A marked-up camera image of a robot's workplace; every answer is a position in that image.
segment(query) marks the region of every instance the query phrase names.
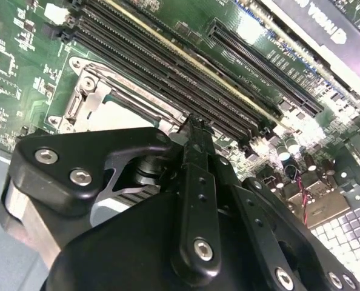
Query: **black plastic bracket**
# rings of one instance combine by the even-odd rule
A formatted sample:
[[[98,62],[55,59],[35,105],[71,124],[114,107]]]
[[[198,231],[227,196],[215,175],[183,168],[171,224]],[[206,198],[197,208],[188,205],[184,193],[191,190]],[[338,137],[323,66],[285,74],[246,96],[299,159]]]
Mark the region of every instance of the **black plastic bracket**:
[[[133,158],[164,155],[171,146],[171,140],[154,128],[28,136],[16,146],[9,175],[22,193],[60,214],[79,216],[90,211],[103,190],[105,170],[115,169],[113,179],[117,180]],[[36,160],[40,149],[55,152],[57,161],[44,164]],[[75,169],[88,172],[91,183],[73,183],[70,173]]]
[[[349,278],[354,278],[352,273],[315,238],[297,217],[290,213],[284,203],[265,184],[256,178],[247,178],[242,186],[254,193],[255,201],[252,201],[257,203],[264,213],[272,214],[271,219],[276,224],[275,236],[279,238],[279,243],[288,242],[292,248],[290,253],[284,253],[284,255],[285,257],[291,255],[295,257],[295,262],[291,262],[290,265],[295,265],[295,271],[299,273],[301,282],[307,290],[338,290],[332,283],[331,273],[338,278],[343,278],[346,275]],[[359,283],[357,281],[353,281],[353,283],[356,289],[352,289],[349,284],[341,282],[343,290],[360,290]]]
[[[188,137],[179,174],[181,199],[172,266],[191,286],[205,286],[219,274],[221,242],[214,176],[208,154],[215,151],[202,121],[190,116],[179,132]]]

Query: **ram slot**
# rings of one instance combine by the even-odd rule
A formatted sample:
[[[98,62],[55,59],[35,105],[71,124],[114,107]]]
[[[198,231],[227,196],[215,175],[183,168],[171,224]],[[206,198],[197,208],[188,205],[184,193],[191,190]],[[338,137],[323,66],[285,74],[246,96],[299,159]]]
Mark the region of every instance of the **ram slot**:
[[[85,5],[82,11],[93,19],[100,19],[100,23],[113,33],[118,34],[125,42],[129,42],[136,48],[143,50],[155,59],[163,62],[172,73],[177,74],[182,79],[190,82],[196,91],[202,91],[204,95],[213,101],[228,108],[238,118],[244,119],[248,126],[252,123],[254,126],[263,120],[263,117],[253,109],[249,108],[242,101],[232,97],[228,92],[216,85],[212,80],[206,78],[195,69],[184,64],[180,59],[174,58],[162,46],[149,38],[137,27],[122,19],[119,15],[113,14],[111,10],[100,5],[100,2],[92,1]]]
[[[192,98],[198,98],[199,100],[202,100],[201,102],[203,106],[211,107],[217,110],[217,112],[222,110],[222,106],[213,100],[211,96],[206,95],[198,88],[198,86],[188,83],[186,79],[183,79],[171,72],[167,68],[167,64],[163,63],[156,56],[150,55],[144,51],[138,44],[124,42],[122,37],[120,37],[114,30],[111,30],[111,33],[105,32],[105,27],[102,26],[99,22],[91,22],[88,19],[84,19],[79,26],[85,31],[95,32],[94,35],[96,37],[103,39],[104,42],[109,44],[111,47],[116,47],[117,52],[122,52],[122,54],[128,59],[134,61],[139,60],[141,67],[150,72],[154,72],[157,78],[168,82],[180,92],[185,93],[186,96],[192,96]],[[244,125],[247,127],[252,126],[248,122],[235,118],[232,113],[226,115],[229,123],[238,129]]]
[[[172,70],[177,72],[177,74],[186,76],[189,79],[198,80],[198,87],[200,89],[205,90],[206,93],[212,96],[215,96],[216,102],[220,102],[228,106],[229,109],[238,116],[248,118],[254,123],[263,119],[263,116],[257,111],[251,109],[247,104],[229,94],[229,92],[225,91],[208,77],[200,74],[200,72],[193,67],[185,64],[181,58],[176,57],[176,55],[163,49],[161,44],[158,44],[153,38],[149,37],[149,35],[147,35],[143,30],[141,30],[138,26],[133,25],[117,11],[114,11],[114,9],[109,7],[108,4],[100,0],[90,1],[83,6],[82,10],[97,19],[100,18],[101,22],[107,26],[116,27],[117,31],[122,31],[124,35],[128,36],[128,40],[133,41],[140,47],[143,47],[154,53],[156,56],[159,56],[163,61],[170,65]]]
[[[289,77],[285,76],[280,69],[263,57],[250,45],[240,38],[235,32],[229,30],[220,21],[215,21],[209,38],[217,45],[221,46],[227,52],[234,55],[239,61],[247,67],[252,68],[259,76],[268,80],[270,84],[311,117],[321,113],[324,108]]]
[[[202,116],[214,122],[214,127],[221,132],[224,132],[227,136],[239,139],[246,134],[246,130],[242,131],[236,127],[230,126],[230,122],[222,117],[222,112],[205,106],[205,104],[198,102],[192,96],[183,94],[178,88],[172,84],[168,84],[163,80],[157,78],[152,72],[146,70],[137,62],[127,59],[122,53],[114,50],[108,44],[103,43],[97,38],[97,35],[91,35],[82,30],[75,31],[73,38],[78,43],[86,46],[93,53],[96,53],[99,57],[106,59],[114,66],[114,69],[122,70],[129,76],[132,76],[140,82],[146,84],[151,89],[157,91],[165,98],[174,101],[179,104],[184,110],[189,112],[198,112]]]

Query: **microchip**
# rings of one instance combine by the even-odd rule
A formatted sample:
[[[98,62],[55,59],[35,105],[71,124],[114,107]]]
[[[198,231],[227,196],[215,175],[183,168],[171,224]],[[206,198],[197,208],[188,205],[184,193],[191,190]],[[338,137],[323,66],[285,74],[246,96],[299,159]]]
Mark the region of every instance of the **microchip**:
[[[339,99],[341,99],[341,96],[340,96],[340,94],[339,93],[335,93],[332,97],[331,97],[331,100],[332,101],[337,101],[337,100],[339,100]]]
[[[178,21],[175,25],[175,29],[182,35],[187,35],[190,29],[183,22]]]
[[[44,89],[46,89],[46,91],[48,91],[50,93],[53,93],[55,91],[55,87],[49,83],[44,85]]]
[[[283,101],[279,104],[280,108],[282,111],[288,111],[289,109],[291,109],[291,105],[287,102],[287,101]]]
[[[24,23],[24,28],[29,32],[33,32],[35,30],[35,24],[26,20]]]
[[[304,119],[304,118],[305,118],[305,114],[303,114],[302,112],[299,112],[299,114],[297,114],[296,117],[297,117],[298,119]]]
[[[195,32],[190,32],[190,34],[188,35],[188,38],[194,44],[200,44],[200,42],[202,41],[201,37],[198,36]]]

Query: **mounting hole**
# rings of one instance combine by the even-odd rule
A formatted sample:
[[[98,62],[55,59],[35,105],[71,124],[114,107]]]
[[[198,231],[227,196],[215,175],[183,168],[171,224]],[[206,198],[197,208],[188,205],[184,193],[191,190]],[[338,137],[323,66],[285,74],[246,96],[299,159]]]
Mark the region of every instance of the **mounting hole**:
[[[199,200],[202,202],[207,202],[207,197],[205,197],[203,194],[199,194]]]
[[[255,223],[257,223],[257,225],[258,225],[259,227],[264,226],[264,223],[262,222],[262,220],[260,220],[260,219],[258,219],[258,218],[255,219]]]
[[[81,67],[81,62],[79,61],[73,61],[72,62],[72,66],[76,69],[80,68]]]

